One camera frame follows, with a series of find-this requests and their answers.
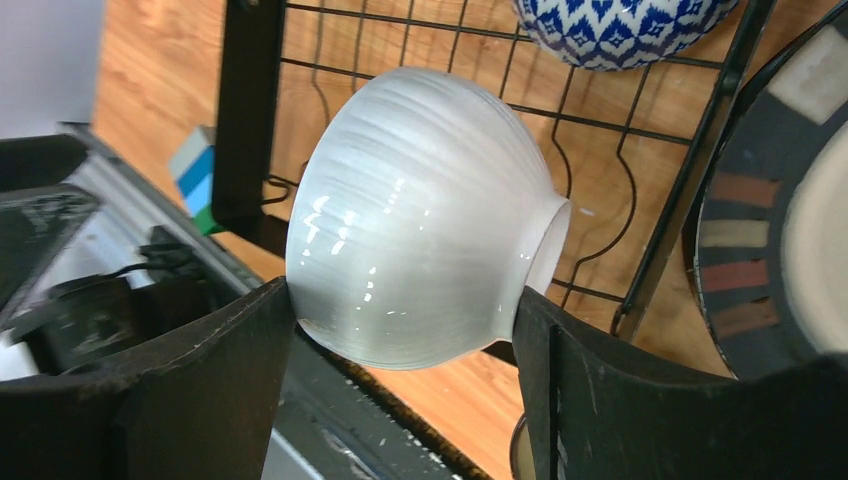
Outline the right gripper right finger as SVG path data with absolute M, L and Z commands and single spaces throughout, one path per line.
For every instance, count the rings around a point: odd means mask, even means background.
M 754 380 L 619 340 L 525 288 L 513 332 L 536 479 L 843 479 L 847 358 Z

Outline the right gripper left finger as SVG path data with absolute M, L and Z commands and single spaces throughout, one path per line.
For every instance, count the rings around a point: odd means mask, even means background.
M 257 479 L 295 316 L 284 278 L 79 373 L 1 385 L 5 479 Z

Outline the black rimmed white plate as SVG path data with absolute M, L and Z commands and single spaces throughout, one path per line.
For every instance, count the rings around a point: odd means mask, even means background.
M 847 18 L 747 84 L 697 211 L 695 285 L 717 348 L 757 378 L 847 348 Z

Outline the white ribbed bowl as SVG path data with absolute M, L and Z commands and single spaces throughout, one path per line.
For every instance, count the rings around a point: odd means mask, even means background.
M 387 71 L 305 169 L 286 243 L 294 312 L 319 345 L 384 370 L 509 341 L 523 290 L 551 284 L 571 215 L 502 100 L 447 72 Z

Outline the white black bowl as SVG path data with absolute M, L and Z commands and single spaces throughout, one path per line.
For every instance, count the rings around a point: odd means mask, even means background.
M 592 71 L 637 69 L 692 46 L 735 0 L 520 0 L 518 22 L 543 51 Z

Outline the dark brown speckled bowl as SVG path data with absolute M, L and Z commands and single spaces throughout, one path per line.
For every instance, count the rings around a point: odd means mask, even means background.
M 513 430 L 509 446 L 509 462 L 513 480 L 535 480 L 536 472 L 528 431 L 527 418 L 522 414 Z

